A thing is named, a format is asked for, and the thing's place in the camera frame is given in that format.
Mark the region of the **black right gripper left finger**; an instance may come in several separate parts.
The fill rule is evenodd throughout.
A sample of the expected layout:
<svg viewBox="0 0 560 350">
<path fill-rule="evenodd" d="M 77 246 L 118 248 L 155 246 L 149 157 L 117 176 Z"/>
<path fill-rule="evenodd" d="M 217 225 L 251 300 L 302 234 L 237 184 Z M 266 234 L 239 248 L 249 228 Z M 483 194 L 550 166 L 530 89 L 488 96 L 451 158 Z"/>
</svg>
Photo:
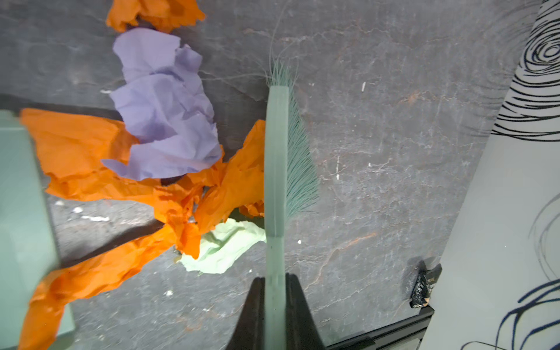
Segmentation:
<svg viewBox="0 0 560 350">
<path fill-rule="evenodd" d="M 265 279 L 255 278 L 226 350 L 264 349 Z"/>
</svg>

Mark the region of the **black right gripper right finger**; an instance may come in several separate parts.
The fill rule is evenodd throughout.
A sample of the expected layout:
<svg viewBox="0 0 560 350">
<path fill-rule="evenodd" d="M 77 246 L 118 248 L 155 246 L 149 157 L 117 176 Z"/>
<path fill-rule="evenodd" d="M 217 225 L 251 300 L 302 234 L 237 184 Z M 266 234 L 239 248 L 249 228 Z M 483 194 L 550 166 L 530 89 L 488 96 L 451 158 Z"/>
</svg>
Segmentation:
<svg viewBox="0 0 560 350">
<path fill-rule="evenodd" d="M 299 278 L 286 275 L 286 335 L 288 350 L 325 350 Z"/>
</svg>

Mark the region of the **green hand broom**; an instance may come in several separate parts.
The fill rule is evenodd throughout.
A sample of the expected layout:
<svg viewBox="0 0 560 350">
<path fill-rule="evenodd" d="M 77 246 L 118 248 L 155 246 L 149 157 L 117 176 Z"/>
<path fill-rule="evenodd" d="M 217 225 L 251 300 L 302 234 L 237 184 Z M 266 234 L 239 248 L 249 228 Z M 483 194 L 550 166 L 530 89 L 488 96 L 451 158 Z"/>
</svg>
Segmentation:
<svg viewBox="0 0 560 350">
<path fill-rule="evenodd" d="M 272 62 L 264 153 L 264 349 L 287 348 L 286 228 L 293 217 L 308 210 L 319 197 L 319 179 L 295 96 L 295 81 L 295 74 L 285 62 Z"/>
</svg>

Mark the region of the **green plastic dustpan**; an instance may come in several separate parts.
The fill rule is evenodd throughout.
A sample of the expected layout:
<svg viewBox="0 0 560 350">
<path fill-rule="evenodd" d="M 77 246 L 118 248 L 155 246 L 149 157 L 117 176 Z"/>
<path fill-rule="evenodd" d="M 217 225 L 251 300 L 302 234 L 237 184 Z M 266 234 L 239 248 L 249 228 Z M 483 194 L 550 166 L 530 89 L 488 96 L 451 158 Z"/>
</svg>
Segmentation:
<svg viewBox="0 0 560 350">
<path fill-rule="evenodd" d="M 1 111 L 1 348 L 16 349 L 29 301 L 59 265 L 31 137 Z"/>
</svg>

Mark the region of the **black small wrapper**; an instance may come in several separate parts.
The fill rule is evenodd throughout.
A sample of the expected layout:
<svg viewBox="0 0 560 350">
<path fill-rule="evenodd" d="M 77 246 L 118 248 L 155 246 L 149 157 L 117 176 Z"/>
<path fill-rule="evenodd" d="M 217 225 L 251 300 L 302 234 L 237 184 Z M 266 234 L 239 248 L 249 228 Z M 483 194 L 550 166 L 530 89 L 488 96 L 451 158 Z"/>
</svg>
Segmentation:
<svg viewBox="0 0 560 350">
<path fill-rule="evenodd" d="M 412 309 L 422 309 L 429 305 L 433 289 L 443 271 L 440 263 L 431 269 L 428 269 L 424 263 L 421 263 L 420 267 L 409 302 Z"/>
</svg>

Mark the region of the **orange crumpled paper scrap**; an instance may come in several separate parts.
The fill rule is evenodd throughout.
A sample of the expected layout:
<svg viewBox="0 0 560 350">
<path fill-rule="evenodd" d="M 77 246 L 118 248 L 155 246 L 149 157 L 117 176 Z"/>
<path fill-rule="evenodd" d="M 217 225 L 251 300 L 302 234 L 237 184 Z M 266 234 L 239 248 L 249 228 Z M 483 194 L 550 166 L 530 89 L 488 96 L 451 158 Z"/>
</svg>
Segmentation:
<svg viewBox="0 0 560 350">
<path fill-rule="evenodd" d="M 208 233 L 235 209 L 250 218 L 264 216 L 264 150 L 265 121 L 259 120 L 233 157 L 189 176 L 208 188 L 194 212 L 199 233 Z"/>
</svg>

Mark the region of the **orange front paper scrap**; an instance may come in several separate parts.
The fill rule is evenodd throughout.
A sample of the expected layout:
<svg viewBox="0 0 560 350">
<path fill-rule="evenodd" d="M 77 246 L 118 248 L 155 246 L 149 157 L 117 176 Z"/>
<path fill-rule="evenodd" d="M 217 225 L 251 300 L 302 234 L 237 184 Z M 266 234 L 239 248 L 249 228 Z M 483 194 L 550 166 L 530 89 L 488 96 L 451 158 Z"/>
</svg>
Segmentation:
<svg viewBox="0 0 560 350">
<path fill-rule="evenodd" d="M 169 226 L 134 239 L 69 268 L 49 273 L 38 284 L 24 319 L 19 349 L 48 349 L 55 341 L 67 304 L 117 289 L 175 241 Z"/>
</svg>

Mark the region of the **purple far right scrap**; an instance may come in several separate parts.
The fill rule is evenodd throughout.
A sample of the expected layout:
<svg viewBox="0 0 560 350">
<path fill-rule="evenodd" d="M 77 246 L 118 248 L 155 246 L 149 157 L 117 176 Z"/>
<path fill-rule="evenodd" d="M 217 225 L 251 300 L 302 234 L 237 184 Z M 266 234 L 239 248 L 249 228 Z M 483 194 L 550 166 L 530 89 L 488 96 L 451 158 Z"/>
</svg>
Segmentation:
<svg viewBox="0 0 560 350">
<path fill-rule="evenodd" d="M 110 95 L 125 129 L 138 139 L 127 163 L 105 159 L 117 175 L 169 179 L 212 167 L 222 157 L 214 109 L 198 75 L 202 56 L 179 37 L 136 28 L 113 51 L 125 85 Z"/>
</svg>

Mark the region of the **orange far paper scrap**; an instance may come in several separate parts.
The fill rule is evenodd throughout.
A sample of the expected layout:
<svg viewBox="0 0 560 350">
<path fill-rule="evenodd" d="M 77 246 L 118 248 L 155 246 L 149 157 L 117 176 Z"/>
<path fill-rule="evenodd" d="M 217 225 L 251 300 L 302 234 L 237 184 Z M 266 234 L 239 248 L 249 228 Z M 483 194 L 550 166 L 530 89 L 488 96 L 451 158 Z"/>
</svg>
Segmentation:
<svg viewBox="0 0 560 350">
<path fill-rule="evenodd" d="M 195 0 L 115 0 L 106 18 L 106 25 L 123 33 L 129 26 L 146 21 L 156 30 L 171 33 L 181 26 L 195 26 L 206 15 Z"/>
</svg>

